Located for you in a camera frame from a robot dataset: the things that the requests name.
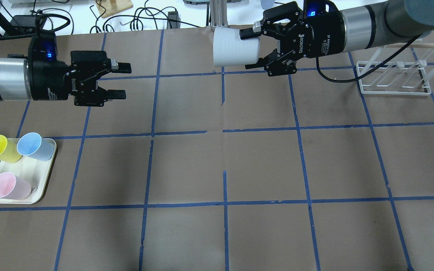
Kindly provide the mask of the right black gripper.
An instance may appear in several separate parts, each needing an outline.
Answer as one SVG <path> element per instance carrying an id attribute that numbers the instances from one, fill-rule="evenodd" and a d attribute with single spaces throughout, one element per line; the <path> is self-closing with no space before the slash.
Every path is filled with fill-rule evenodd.
<path id="1" fill-rule="evenodd" d="M 296 62 L 343 52 L 345 23 L 343 15 L 331 1 L 305 2 L 301 9 L 288 2 L 263 12 L 263 19 L 239 30 L 240 40 L 267 36 L 279 42 L 279 48 L 246 69 L 264 69 L 269 76 L 296 72 Z"/>

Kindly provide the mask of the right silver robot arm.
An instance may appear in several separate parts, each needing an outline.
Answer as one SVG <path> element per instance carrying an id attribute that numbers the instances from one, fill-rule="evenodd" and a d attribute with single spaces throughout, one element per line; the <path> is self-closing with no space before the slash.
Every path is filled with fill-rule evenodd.
<path id="1" fill-rule="evenodd" d="M 389 44 L 408 46 L 434 31 L 434 0 L 388 0 L 339 10 L 330 0 L 288 2 L 263 12 L 255 26 L 240 30 L 242 40 L 268 36 L 279 41 L 269 55 L 245 63 L 269 76 L 296 72 L 302 58 L 319 58 Z"/>

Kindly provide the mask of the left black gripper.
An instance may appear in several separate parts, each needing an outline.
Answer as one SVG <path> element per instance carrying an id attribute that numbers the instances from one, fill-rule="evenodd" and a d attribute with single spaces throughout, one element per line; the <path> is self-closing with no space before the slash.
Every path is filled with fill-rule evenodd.
<path id="1" fill-rule="evenodd" d="M 74 97 L 76 106 L 102 107 L 125 100 L 125 90 L 106 90 L 98 79 L 110 72 L 131 74 L 131 64 L 110 60 L 104 51 L 71 51 L 71 64 L 56 60 L 51 51 L 32 51 L 32 100 L 57 101 Z"/>

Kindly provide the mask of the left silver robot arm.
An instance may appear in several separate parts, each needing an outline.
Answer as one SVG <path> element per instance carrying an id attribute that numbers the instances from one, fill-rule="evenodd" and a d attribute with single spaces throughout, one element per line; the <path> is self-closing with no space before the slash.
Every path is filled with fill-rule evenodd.
<path id="1" fill-rule="evenodd" d="M 0 57 L 0 102 L 59 101 L 74 97 L 76 106 L 102 107 L 110 100 L 126 99 L 124 90 L 107 90 L 98 80 L 110 73 L 130 74 L 131 64 L 107 57 L 104 51 L 71 51 L 71 63 L 49 53 Z"/>

